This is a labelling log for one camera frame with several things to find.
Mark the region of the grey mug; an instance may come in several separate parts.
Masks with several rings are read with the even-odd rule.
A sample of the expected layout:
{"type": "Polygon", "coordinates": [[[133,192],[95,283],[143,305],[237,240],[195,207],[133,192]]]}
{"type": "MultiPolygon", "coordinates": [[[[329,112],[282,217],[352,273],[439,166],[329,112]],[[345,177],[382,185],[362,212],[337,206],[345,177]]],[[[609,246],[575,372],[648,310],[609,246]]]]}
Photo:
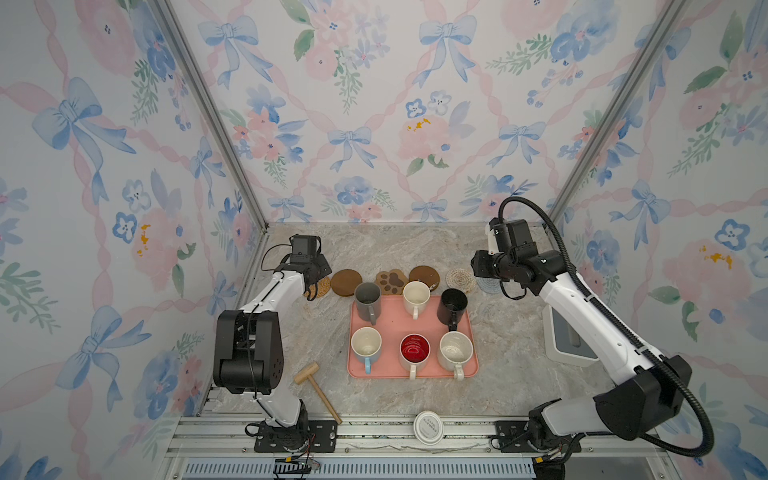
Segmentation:
{"type": "Polygon", "coordinates": [[[375,326],[381,316],[381,289],[372,282],[359,284],[354,292],[356,311],[359,317],[375,326]]]}

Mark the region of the black mug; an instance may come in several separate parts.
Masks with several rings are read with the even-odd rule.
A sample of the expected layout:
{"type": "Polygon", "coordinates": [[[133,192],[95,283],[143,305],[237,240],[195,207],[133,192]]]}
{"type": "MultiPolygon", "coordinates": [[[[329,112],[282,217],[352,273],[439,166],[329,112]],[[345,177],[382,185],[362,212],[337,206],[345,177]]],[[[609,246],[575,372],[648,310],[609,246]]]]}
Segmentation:
{"type": "Polygon", "coordinates": [[[467,306],[468,298],[463,291],[448,288],[440,296],[437,318],[449,331],[457,331],[467,306]]]}

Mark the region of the white mug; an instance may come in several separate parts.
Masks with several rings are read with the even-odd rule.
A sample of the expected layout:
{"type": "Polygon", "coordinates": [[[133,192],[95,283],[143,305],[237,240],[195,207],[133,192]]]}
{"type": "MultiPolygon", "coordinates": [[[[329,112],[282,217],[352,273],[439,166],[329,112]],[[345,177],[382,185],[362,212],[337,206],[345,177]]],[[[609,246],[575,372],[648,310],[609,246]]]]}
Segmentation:
{"type": "Polygon", "coordinates": [[[468,336],[459,331],[445,333],[439,342],[438,362],[455,380],[465,379],[465,367],[474,355],[474,347],[468,336]]]}

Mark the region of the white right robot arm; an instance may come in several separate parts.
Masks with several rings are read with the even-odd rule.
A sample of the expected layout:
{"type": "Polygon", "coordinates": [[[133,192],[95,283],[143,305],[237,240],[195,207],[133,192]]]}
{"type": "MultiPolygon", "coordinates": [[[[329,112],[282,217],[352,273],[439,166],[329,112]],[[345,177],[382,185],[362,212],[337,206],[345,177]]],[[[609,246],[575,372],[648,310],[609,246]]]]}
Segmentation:
{"type": "Polygon", "coordinates": [[[476,251],[471,260],[475,276],[514,282],[541,298],[587,343],[614,384],[593,397],[556,399],[532,409],[523,436],[533,448],[547,451],[588,434],[610,433],[686,457],[703,457],[714,449],[714,428],[688,387],[692,369],[686,360],[661,354],[618,319],[578,276],[563,248],[539,252],[526,221],[495,217],[487,236],[489,249],[476,251]],[[698,446],[669,444],[651,435],[684,404],[699,421],[698,446]]]}

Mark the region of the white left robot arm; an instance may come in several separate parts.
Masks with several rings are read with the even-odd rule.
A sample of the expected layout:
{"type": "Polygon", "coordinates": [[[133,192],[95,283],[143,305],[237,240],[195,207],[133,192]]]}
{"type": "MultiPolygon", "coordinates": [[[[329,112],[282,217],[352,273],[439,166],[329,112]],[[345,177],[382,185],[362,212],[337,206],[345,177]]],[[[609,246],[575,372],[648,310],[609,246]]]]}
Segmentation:
{"type": "Polygon", "coordinates": [[[253,300],[219,315],[213,382],[232,394],[251,393],[264,415],[253,436],[267,446],[296,452],[309,446],[310,423],[304,402],[282,380],[280,317],[303,297],[315,300],[310,288],[332,270],[318,236],[295,234],[289,246],[291,252],[272,269],[269,283],[253,300]]]}

